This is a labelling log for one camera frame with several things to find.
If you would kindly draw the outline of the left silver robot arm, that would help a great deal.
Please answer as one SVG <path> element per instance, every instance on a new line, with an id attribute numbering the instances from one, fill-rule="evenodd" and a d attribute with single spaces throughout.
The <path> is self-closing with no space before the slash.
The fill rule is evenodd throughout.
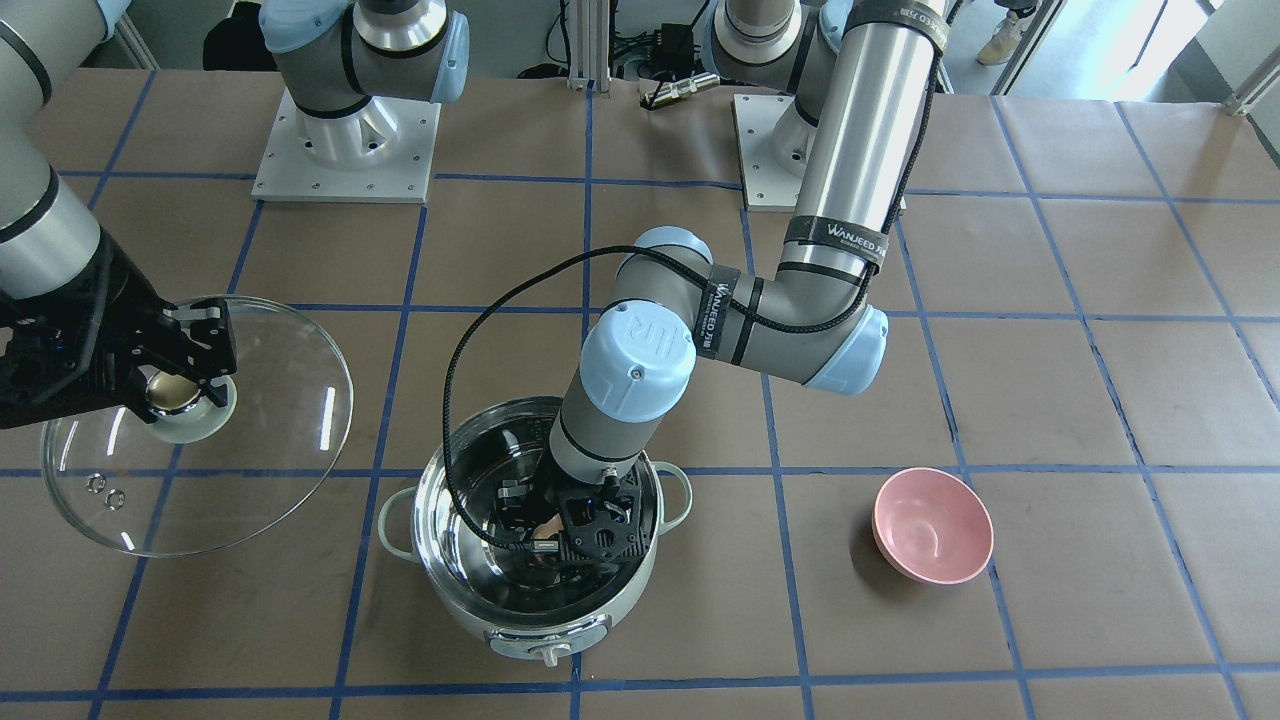
<path id="1" fill-rule="evenodd" d="M 948 44 L 943 1 L 854 1 L 794 14 L 791 53 L 835 41 L 774 277 L 717 264 L 662 225 L 618 246 L 609 305 L 589 331 L 532 477 L 495 498 L 492 544 L 563 564 L 644 555 L 646 503 L 628 477 L 704 357 L 837 395 L 881 368 L 888 320 L 869 305 Z"/>

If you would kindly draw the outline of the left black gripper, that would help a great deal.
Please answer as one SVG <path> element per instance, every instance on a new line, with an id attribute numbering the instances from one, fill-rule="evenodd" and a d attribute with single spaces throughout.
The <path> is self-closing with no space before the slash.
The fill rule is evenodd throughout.
<path id="1" fill-rule="evenodd" d="M 573 479 L 556 462 L 539 462 L 535 480 L 503 480 L 495 491 L 495 537 L 504 543 L 535 539 L 559 514 L 562 562 L 639 562 L 657 527 L 655 479 L 636 462 L 594 486 Z"/>

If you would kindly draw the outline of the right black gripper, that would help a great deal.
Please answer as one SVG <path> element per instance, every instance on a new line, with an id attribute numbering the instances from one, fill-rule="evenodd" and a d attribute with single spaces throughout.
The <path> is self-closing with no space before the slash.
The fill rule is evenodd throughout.
<path id="1" fill-rule="evenodd" d="M 223 393 L 236 373 L 227 299 L 173 305 L 160 299 L 108 233 L 86 269 L 50 293 L 3 296 L 1 427 L 12 429 L 109 407 L 145 423 L 142 365 Z"/>

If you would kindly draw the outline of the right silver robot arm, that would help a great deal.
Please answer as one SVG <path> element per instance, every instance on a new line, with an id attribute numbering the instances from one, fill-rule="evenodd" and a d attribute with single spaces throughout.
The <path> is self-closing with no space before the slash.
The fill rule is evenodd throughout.
<path id="1" fill-rule="evenodd" d="M 197 379 L 205 352 L 163 313 L 160 295 L 29 137 L 59 83 L 125 14 L 123 1 L 3 4 L 3 428 L 142 401 L 143 365 Z M 378 124 L 390 100 L 448 104 L 467 79 L 466 17 L 443 1 L 269 1 L 259 38 L 276 73 L 163 73 L 108 104 L 111 126 L 76 100 L 67 129 L 104 152 L 122 146 L 125 178 L 215 176 L 250 165 L 266 140 L 270 91 L 288 92 L 307 169 L 366 170 L 407 155 Z"/>

